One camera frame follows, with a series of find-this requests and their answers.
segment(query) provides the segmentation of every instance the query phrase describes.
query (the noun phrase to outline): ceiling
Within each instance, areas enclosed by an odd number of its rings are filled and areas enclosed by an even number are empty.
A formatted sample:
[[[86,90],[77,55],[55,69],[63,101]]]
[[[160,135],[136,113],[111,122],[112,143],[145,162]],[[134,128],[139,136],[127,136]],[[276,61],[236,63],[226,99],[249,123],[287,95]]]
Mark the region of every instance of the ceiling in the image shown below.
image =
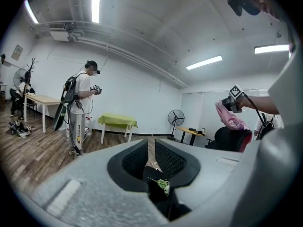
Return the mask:
[[[168,71],[187,85],[206,80],[278,73],[287,52],[254,54],[254,47],[288,42],[286,25],[267,14],[235,15],[227,0],[100,0],[100,23],[91,0],[29,0],[49,36],[52,22],[75,22],[85,37],[119,46]],[[223,61],[186,66],[221,55]]]

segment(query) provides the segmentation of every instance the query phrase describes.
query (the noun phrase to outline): vr headset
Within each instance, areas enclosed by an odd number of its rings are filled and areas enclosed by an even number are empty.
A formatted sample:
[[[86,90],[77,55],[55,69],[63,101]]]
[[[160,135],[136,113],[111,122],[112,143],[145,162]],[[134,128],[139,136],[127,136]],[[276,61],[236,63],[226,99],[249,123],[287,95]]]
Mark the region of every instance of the vr headset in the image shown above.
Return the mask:
[[[227,0],[228,5],[236,15],[242,15],[243,9],[251,15],[258,15],[260,10],[251,4],[251,0]]]

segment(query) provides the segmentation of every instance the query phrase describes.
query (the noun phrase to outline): ceiling light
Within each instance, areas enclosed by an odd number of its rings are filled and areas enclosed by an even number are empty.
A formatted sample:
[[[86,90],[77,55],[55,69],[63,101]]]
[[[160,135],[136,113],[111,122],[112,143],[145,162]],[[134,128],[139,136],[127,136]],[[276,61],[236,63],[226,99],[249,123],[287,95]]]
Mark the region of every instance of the ceiling light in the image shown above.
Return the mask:
[[[30,7],[30,5],[29,5],[29,3],[28,3],[28,0],[25,0],[25,1],[24,1],[24,4],[25,4],[25,7],[26,7],[26,9],[27,9],[27,11],[28,11],[30,17],[32,18],[33,22],[34,22],[35,24],[38,24],[39,22],[38,22],[38,20],[36,19],[35,15],[34,15],[34,13],[33,13],[33,11],[32,11],[32,9],[31,9],[31,7]]]
[[[100,0],[91,0],[91,20],[99,23],[99,6]]]
[[[276,51],[289,51],[288,44],[276,44],[255,47],[255,54],[266,53],[266,52],[276,52]]]
[[[206,61],[198,62],[196,64],[188,66],[187,69],[191,70],[191,69],[194,69],[194,68],[197,68],[197,67],[200,67],[200,66],[204,66],[204,65],[207,65],[207,64],[210,64],[210,63],[214,63],[214,62],[217,62],[217,61],[222,61],[222,56],[219,55],[217,57],[213,57],[213,58],[208,59]]]

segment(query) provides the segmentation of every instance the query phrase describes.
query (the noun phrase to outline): standing fan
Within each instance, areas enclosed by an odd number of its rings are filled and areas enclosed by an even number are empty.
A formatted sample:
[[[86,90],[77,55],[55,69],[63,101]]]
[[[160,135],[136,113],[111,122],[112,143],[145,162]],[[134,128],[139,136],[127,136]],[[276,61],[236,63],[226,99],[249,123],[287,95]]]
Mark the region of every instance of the standing fan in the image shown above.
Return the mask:
[[[25,80],[25,73],[26,73],[25,69],[19,69],[16,71],[14,75],[14,85],[17,90],[19,90],[20,84]]]
[[[169,135],[169,136],[167,137],[168,139],[170,139],[170,140],[176,140],[176,139],[174,138],[174,130],[175,130],[175,127],[176,127],[176,126],[180,126],[181,124],[183,124],[184,118],[185,118],[185,117],[184,117],[184,114],[183,114],[180,110],[174,109],[173,111],[170,111],[170,113],[169,113],[167,119],[168,119],[169,123],[170,123],[171,125],[174,126],[174,128],[173,128],[173,130],[172,130],[171,135]]]

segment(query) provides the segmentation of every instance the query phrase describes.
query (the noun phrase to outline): white t-shirt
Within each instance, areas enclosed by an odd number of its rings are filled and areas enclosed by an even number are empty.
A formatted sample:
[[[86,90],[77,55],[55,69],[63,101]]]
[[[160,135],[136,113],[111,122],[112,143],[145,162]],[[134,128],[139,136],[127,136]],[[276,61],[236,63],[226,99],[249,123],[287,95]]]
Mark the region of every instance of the white t-shirt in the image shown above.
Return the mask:
[[[276,114],[276,115],[273,115],[273,114],[269,114],[269,113],[264,113],[265,114],[265,117],[266,117],[266,121],[271,121],[271,119],[274,117],[273,119],[273,125],[274,125],[274,128],[275,129],[282,129],[284,128],[284,124],[283,124],[283,121],[282,121],[282,118],[279,114]],[[254,132],[257,131],[259,133],[260,129],[261,129],[261,120],[260,118],[258,117],[257,119],[257,122],[255,124],[255,128],[254,128]]]
[[[17,93],[19,93],[21,96],[23,96],[24,86],[25,82],[22,82],[19,86],[19,90],[17,90]],[[30,90],[30,86],[28,84],[26,85],[25,90]]]
[[[80,71],[76,75],[76,77],[77,77],[77,79],[76,79],[75,95],[79,95],[80,91],[89,92],[90,91],[89,75],[86,74],[85,71]],[[87,97],[87,98],[84,98],[84,99],[79,99],[79,102],[82,104],[83,109],[78,108],[76,103],[73,102],[73,104],[71,106],[71,113],[73,113],[73,114],[87,114],[87,113],[89,113],[90,100],[91,100],[91,96]]]

